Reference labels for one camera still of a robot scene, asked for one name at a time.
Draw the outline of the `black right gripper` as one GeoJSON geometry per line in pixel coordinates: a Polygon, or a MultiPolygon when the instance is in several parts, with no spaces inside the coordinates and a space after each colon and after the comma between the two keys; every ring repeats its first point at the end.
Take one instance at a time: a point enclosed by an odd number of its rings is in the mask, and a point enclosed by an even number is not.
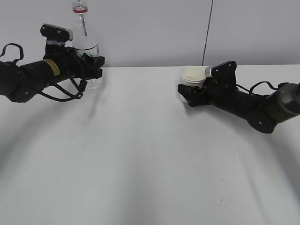
{"type": "Polygon", "coordinates": [[[227,95],[236,91],[236,84],[236,78],[229,80],[209,78],[204,82],[202,88],[178,84],[177,91],[189,106],[195,107],[223,100],[227,95]]]}

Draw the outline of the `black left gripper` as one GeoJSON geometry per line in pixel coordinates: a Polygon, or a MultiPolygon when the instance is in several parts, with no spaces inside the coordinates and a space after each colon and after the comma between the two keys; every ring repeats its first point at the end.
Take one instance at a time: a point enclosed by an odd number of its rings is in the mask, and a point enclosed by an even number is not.
{"type": "Polygon", "coordinates": [[[102,66],[105,64],[105,57],[90,57],[86,53],[78,56],[72,47],[65,45],[45,45],[45,59],[52,59],[59,67],[62,74],[86,79],[99,79],[102,77],[102,66]]]}

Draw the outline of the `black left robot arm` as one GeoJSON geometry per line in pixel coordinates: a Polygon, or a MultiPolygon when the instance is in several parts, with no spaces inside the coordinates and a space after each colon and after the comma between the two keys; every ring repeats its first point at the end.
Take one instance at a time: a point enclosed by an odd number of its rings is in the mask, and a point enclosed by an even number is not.
{"type": "Polygon", "coordinates": [[[81,99],[88,80],[102,77],[103,56],[79,57],[75,49],[64,45],[45,46],[42,60],[18,66],[20,57],[0,63],[0,94],[12,102],[26,103],[36,94],[57,102],[81,99]]]}

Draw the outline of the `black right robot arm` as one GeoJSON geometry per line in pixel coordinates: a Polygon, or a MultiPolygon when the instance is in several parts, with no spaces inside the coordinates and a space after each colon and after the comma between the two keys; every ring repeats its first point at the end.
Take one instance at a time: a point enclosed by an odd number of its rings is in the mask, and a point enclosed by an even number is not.
{"type": "Polygon", "coordinates": [[[190,107],[211,105],[238,116],[255,130],[270,134],[276,125],[300,114],[300,86],[281,83],[270,95],[243,92],[235,83],[208,79],[203,87],[179,84],[178,92],[190,107]]]}

